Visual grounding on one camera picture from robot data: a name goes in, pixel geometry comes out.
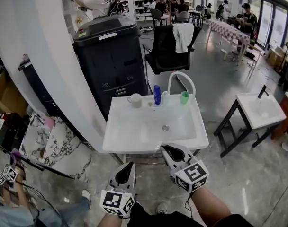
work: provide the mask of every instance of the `blue bottle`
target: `blue bottle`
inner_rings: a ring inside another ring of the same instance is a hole
[[[153,94],[154,94],[154,103],[156,105],[160,105],[160,103],[161,103],[161,89],[158,85],[154,85]]]

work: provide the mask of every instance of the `white column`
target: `white column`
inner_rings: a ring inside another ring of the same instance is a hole
[[[129,18],[135,21],[134,0],[128,0]]]
[[[28,104],[35,111],[46,113],[25,74],[18,71],[25,53],[27,50],[17,32],[13,0],[0,0],[0,56],[4,66]]]
[[[16,33],[45,88],[74,127],[102,152],[106,122],[74,53],[61,1],[12,0],[12,6]]]

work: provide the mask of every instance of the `floor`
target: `floor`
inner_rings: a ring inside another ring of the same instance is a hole
[[[250,68],[247,64],[237,67],[234,62],[223,61],[224,54],[220,48],[225,47],[225,43],[217,45],[217,35],[212,35],[206,49],[207,33],[208,27],[204,25],[194,44],[190,70],[186,71],[196,86],[196,99],[210,143],[201,150],[198,159],[203,160],[210,172],[207,187],[228,205],[232,213],[241,214],[254,226],[261,227],[288,185],[288,152],[279,146],[284,139],[271,141],[267,138],[255,149],[251,147],[252,142],[245,142],[221,159],[221,148],[212,132],[231,107],[236,93],[258,93],[266,84],[280,101],[283,94],[275,83],[279,76],[262,59],[248,79]],[[152,45],[152,38],[153,35],[143,35],[140,41]],[[149,71],[151,84],[160,85],[162,90],[166,90],[168,77],[169,73],[155,76]],[[173,83],[172,92],[181,92],[177,82]],[[109,155],[94,152],[87,183],[50,172],[39,173],[28,167],[27,184],[40,190],[54,206],[67,201],[76,202],[82,189],[88,189],[92,195],[92,208],[84,221],[88,226],[96,226],[104,215],[99,207],[100,192],[106,187],[110,172],[117,166]],[[190,216],[184,208],[188,195],[170,181],[165,165],[137,166],[136,172],[138,201],[148,212],[154,213],[158,203],[164,201],[169,212],[177,210]],[[195,220],[202,223],[194,206],[192,209]],[[288,226],[288,188],[263,226]]]

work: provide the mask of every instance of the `cap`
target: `cap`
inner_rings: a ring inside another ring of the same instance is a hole
[[[245,3],[245,4],[242,5],[242,8],[250,9],[250,5],[248,3]]]

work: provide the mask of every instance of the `sink drain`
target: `sink drain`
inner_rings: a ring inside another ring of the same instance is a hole
[[[162,126],[162,130],[164,131],[164,132],[167,132],[168,130],[169,130],[169,126],[168,125],[163,125]]]

